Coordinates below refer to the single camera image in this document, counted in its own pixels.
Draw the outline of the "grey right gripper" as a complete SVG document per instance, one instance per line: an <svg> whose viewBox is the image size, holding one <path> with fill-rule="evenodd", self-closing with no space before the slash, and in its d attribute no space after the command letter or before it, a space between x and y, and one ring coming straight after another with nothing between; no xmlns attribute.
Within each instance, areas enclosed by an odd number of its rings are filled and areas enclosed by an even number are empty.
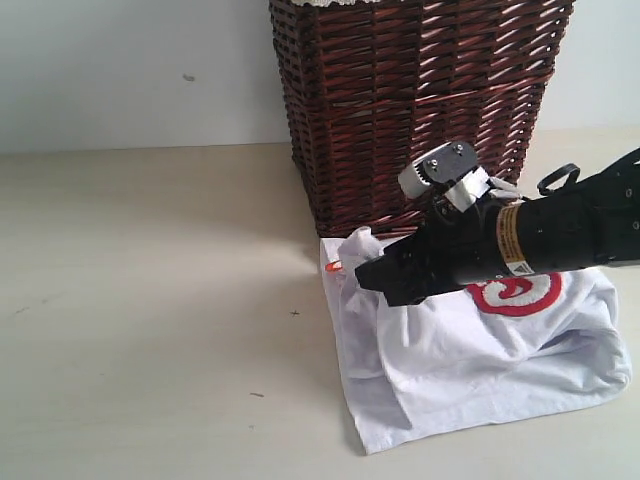
<svg viewBox="0 0 640 480"><path fill-rule="evenodd" d="M389 306L410 306L470 284L503 279L496 222L504 206L503 200L486 195L461 212L444 196L432 196L416 234L391 243L355 269L359 286L382 293Z"/></svg>

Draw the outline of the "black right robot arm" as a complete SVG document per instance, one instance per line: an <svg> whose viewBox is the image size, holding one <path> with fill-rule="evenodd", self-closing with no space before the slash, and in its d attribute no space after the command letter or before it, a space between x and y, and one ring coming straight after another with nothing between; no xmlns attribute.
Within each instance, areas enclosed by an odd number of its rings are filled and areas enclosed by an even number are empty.
<svg viewBox="0 0 640 480"><path fill-rule="evenodd" d="M444 143L398 177L407 198L429 198L424 223L358 266L358 283L404 306L490 280L638 264L639 152L579 175L566 164L530 199L490 176L470 144Z"/></svg>

